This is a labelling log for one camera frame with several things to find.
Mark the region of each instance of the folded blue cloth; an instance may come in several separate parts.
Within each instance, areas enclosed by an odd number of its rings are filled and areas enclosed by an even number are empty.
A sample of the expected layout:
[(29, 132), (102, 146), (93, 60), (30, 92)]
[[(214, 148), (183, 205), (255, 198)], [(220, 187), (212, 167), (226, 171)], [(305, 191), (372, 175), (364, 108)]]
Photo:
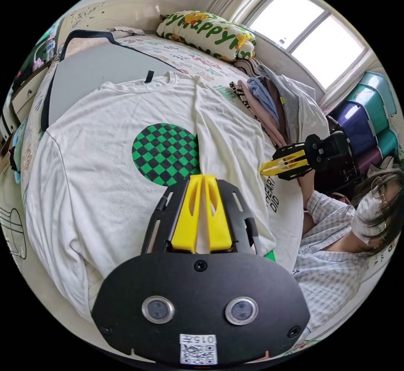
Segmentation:
[(272, 99), (268, 89), (264, 84), (256, 77), (251, 77), (247, 80), (248, 90), (253, 96), (262, 104), (265, 110), (274, 118), (279, 125), (279, 115), (276, 111), (274, 100)]
[[(17, 141), (18, 141), (18, 136), (19, 136), (19, 134), (20, 134), (20, 130), (21, 130), (21, 127), (19, 127), (19, 128), (17, 129), (16, 133), (14, 134), (13, 145), (12, 145), (13, 147), (15, 147), (15, 146), (17, 145)], [(20, 184), (20, 183), (21, 183), (21, 174), (18, 173), (18, 172), (14, 172), (14, 179), (15, 179), (15, 181), (16, 181), (17, 184)]]

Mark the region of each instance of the camera lens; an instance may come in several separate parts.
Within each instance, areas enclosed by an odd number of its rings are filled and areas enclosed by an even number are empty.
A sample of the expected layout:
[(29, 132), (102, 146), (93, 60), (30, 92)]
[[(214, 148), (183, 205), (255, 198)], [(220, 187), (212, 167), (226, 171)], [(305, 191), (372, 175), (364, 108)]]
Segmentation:
[(167, 323), (174, 316), (174, 306), (162, 296), (151, 296), (142, 304), (143, 316), (152, 323)]
[(226, 319), (233, 325), (242, 326), (251, 323), (258, 314), (258, 305), (245, 296), (233, 299), (225, 309)]

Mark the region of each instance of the face mask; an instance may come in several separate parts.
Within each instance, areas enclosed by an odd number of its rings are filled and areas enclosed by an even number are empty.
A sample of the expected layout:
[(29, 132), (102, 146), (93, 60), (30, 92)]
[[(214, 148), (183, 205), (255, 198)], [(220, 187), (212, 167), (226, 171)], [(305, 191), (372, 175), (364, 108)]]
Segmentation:
[(381, 198), (375, 197), (373, 192), (371, 191), (362, 198), (354, 214), (354, 217), (352, 218), (352, 232), (356, 235), (357, 238), (359, 238), (367, 245), (369, 244), (369, 237), (376, 236), (380, 232), (382, 232), (385, 229), (386, 224), (381, 223), (378, 226), (371, 227), (363, 223), (362, 220), (370, 220), (376, 218), (376, 216), (379, 214), (381, 204)]

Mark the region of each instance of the green checkered circle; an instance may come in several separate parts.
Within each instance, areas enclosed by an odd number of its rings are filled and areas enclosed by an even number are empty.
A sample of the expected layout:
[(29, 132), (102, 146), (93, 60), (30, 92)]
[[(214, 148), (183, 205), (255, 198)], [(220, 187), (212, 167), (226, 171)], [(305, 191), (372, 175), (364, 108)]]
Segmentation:
[(174, 124), (146, 127), (133, 142), (132, 158), (146, 179), (164, 187), (201, 173), (197, 136)]

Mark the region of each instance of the qr code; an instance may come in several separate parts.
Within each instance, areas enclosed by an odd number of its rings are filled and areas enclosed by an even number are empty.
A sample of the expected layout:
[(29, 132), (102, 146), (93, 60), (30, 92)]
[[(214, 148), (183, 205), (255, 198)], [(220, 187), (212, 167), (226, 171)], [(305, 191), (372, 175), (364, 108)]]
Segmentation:
[(216, 345), (207, 344), (182, 344), (181, 363), (192, 365), (214, 365), (217, 364)]

